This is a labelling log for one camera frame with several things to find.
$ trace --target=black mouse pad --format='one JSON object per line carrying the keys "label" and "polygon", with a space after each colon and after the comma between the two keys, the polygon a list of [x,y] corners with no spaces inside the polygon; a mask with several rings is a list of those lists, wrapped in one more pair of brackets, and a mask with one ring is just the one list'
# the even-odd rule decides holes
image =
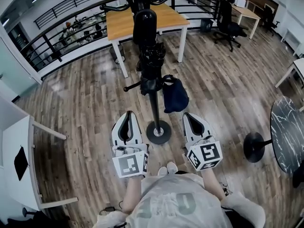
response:
{"label": "black mouse pad", "polygon": [[14,165],[15,165],[16,173],[18,175],[18,179],[20,181],[29,165],[22,146],[15,157]]}

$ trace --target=round marble table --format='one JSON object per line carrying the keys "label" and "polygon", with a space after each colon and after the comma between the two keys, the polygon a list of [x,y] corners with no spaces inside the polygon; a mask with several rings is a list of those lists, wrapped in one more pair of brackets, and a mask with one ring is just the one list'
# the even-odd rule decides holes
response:
{"label": "round marble table", "polygon": [[283,96],[271,108],[271,140],[264,141],[259,133],[249,133],[244,140],[244,154],[250,162],[259,161],[265,146],[272,143],[280,168],[294,173],[304,160],[304,114],[291,99]]}

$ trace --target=black marble tabletop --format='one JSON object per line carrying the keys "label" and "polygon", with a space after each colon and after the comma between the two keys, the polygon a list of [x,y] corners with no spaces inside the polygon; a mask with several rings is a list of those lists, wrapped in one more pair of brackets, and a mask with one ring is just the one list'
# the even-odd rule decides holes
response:
{"label": "black marble tabletop", "polygon": [[304,160],[304,113],[283,96],[272,105],[270,128],[276,160],[292,174]]}

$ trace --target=desk with wooden top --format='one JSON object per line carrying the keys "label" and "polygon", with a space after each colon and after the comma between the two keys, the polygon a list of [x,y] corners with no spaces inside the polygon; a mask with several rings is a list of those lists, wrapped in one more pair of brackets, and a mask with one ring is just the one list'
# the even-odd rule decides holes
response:
{"label": "desk with wooden top", "polygon": [[232,5],[232,8],[240,13],[240,15],[238,17],[238,20],[237,20],[237,22],[238,22],[237,24],[241,23],[241,20],[242,20],[243,17],[248,17],[248,18],[252,18],[252,19],[256,20],[255,25],[253,26],[253,29],[252,29],[251,34],[249,36],[249,39],[252,39],[253,34],[255,33],[257,25],[258,25],[261,18],[247,8],[240,8],[240,7],[235,6],[235,5]]}
{"label": "desk with wooden top", "polygon": [[[160,35],[164,30],[181,29],[178,62],[182,62],[186,43],[187,27],[190,23],[182,15],[171,9],[166,4],[158,6],[151,5],[151,9],[156,13],[157,31],[159,31]],[[128,73],[124,66],[118,45],[120,40],[128,39],[133,36],[134,21],[131,9],[121,12],[111,11],[106,13],[106,25],[108,39],[113,45],[118,62],[123,71],[123,75],[127,78]]]}

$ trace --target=person's right arm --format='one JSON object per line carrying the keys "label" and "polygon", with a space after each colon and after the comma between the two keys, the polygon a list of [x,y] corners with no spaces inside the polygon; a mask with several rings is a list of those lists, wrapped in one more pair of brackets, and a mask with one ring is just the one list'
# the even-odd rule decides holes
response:
{"label": "person's right arm", "polygon": [[225,198],[225,193],[215,177],[213,170],[203,170],[201,176],[204,180],[205,190],[216,196],[219,201],[222,201]]}

